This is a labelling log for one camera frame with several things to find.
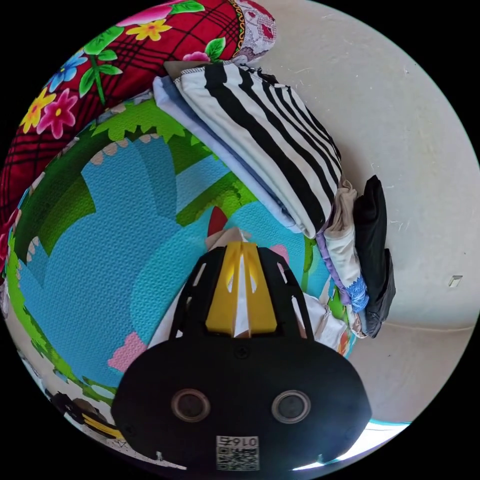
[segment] yellow flower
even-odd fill
[[[135,35],[135,40],[145,40],[147,37],[154,42],[158,42],[162,36],[160,35],[161,32],[166,32],[170,30],[172,27],[168,25],[164,25],[165,18],[156,21],[150,21],[149,23],[144,23],[143,25],[136,26],[134,28],[130,28],[125,33],[127,35]]]
[[[55,93],[45,96],[46,93],[47,87],[45,87],[41,91],[41,94],[33,101],[33,103],[30,105],[30,108],[28,109],[28,112],[23,117],[23,120],[20,122],[20,126],[23,125],[24,134],[26,134],[30,130],[30,127],[35,128],[39,124],[41,110],[48,104],[51,104],[57,96]]]

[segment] blue lace trim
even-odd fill
[[[362,275],[360,275],[351,285],[346,286],[345,289],[348,292],[348,295],[350,295],[351,309],[354,314],[367,308],[370,298],[367,293],[367,285],[365,284]]]

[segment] black cloth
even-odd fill
[[[365,184],[363,195],[353,205],[355,249],[370,300],[365,310],[366,333],[375,338],[387,319],[395,296],[394,266],[387,239],[387,204],[376,175]]]
[[[382,323],[388,318],[390,306],[392,305],[395,293],[397,292],[395,288],[394,264],[392,262],[390,250],[386,248],[384,250],[384,254],[387,275],[384,289],[382,292],[380,292],[380,295],[375,301],[370,299],[365,309],[367,331],[363,333],[367,334],[373,339],[377,336]]]

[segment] purple cloth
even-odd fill
[[[330,275],[338,288],[338,292],[340,294],[340,301],[342,305],[350,305],[352,303],[352,300],[350,299],[350,295],[347,292],[347,289],[345,288],[344,284],[340,280],[339,274],[337,273],[337,270],[335,270],[334,264],[330,258],[329,251],[327,249],[327,243],[325,241],[325,236],[324,236],[324,229],[320,230],[316,236],[316,244],[318,245],[318,249],[320,250],[320,255],[325,262],[326,269],[330,272]]]

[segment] blue flower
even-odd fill
[[[50,84],[50,87],[48,88],[50,93],[54,92],[62,82],[69,82],[75,77],[77,74],[77,67],[87,61],[87,58],[82,56],[83,54],[84,50],[79,50],[61,66],[60,70],[58,70],[55,75],[52,76],[47,82],[47,85]]]

